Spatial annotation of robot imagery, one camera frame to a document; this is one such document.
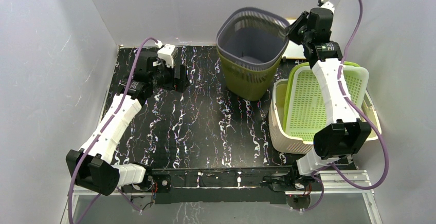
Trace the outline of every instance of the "laundry basket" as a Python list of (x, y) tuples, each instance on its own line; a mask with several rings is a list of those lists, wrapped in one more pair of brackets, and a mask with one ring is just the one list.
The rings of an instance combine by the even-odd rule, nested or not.
[[(286, 88), (288, 79), (279, 80), (274, 84), (272, 100), (269, 107), (268, 125), (272, 146), (279, 152), (291, 154), (307, 154), (313, 148), (313, 141), (304, 141), (303, 138), (290, 136), (283, 130), (283, 114), (285, 110)], [(382, 132), (377, 112), (371, 98), (365, 92), (361, 110)], [(374, 130), (371, 131), (366, 141), (378, 140)]]
[(255, 101), (273, 80), (289, 40), (289, 22), (257, 8), (234, 12), (216, 36), (227, 87), (244, 99)]

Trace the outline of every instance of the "olive green mesh basket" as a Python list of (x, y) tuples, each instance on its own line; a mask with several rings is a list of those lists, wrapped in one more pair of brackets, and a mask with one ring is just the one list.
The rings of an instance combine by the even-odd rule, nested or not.
[(218, 55), (221, 59), (221, 67), (226, 78), (227, 88), (249, 101), (257, 101), (265, 94), (280, 65), (280, 60), (278, 60), (266, 70), (253, 71), (231, 62), (223, 57), (220, 52), (218, 52)]
[(227, 87), (255, 101), (270, 87), (289, 43), (289, 22), (270, 12), (247, 7), (234, 12), (216, 36)]

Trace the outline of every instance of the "green perforated tray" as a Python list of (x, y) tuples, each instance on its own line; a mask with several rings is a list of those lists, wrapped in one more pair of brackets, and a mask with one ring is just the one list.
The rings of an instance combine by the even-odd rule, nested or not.
[[(361, 107), (368, 71), (356, 63), (345, 62), (344, 77), (351, 100)], [(313, 141), (316, 132), (325, 127), (325, 105), (318, 81), (308, 63), (292, 69), (286, 91), (283, 130), (286, 134)]]

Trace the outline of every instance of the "white wall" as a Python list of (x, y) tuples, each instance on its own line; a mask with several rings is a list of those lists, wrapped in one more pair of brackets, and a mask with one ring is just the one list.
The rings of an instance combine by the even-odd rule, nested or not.
[(0, 0), (0, 223), (59, 223), (117, 46), (92, 0)]
[(138, 46), (148, 36), (166, 43), (214, 44), (234, 11), (254, 6), (298, 17), (317, 0), (93, 0), (117, 44)]
[[(368, 90), (378, 109), (390, 171), (375, 190), (384, 223), (435, 223), (436, 17), (435, 0), (363, 0), (364, 16), (350, 61), (370, 73)], [(336, 7), (333, 39), (342, 49), (358, 16), (357, 0)], [(372, 182), (383, 155), (377, 143), (356, 157)]]

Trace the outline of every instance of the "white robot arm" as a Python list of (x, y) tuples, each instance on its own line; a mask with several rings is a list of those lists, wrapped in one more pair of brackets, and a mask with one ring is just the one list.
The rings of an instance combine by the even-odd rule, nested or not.
[(112, 157), (126, 128), (141, 110), (154, 88), (164, 88), (184, 92), (189, 86), (186, 66), (174, 65), (177, 48), (166, 44), (157, 53), (141, 52), (135, 68), (132, 82), (127, 85), (127, 79), (121, 82), (118, 93), (128, 88), (121, 107), (118, 109), (122, 95), (115, 95), (113, 102), (102, 121), (91, 137), (78, 151), (70, 150), (66, 162), (70, 174), (73, 175), (81, 157), (98, 136), (97, 142), (79, 165), (75, 184), (95, 191), (102, 195), (110, 195), (116, 187), (127, 184), (137, 184), (140, 188), (149, 188), (151, 182), (146, 175), (151, 175), (151, 169), (139, 163), (126, 165), (111, 165)]
[(371, 132), (369, 124), (360, 120), (338, 86), (341, 81), (346, 96), (350, 97), (343, 67), (339, 68), (342, 53), (339, 45), (330, 41), (333, 13), (334, 6), (329, 0), (319, 0), (318, 7), (304, 11), (288, 31), (289, 40), (303, 45), (304, 56), (321, 88), (327, 117), (326, 127), (314, 136), (312, 150), (296, 162), (297, 181), (309, 179), (313, 172), (341, 157), (356, 154)]

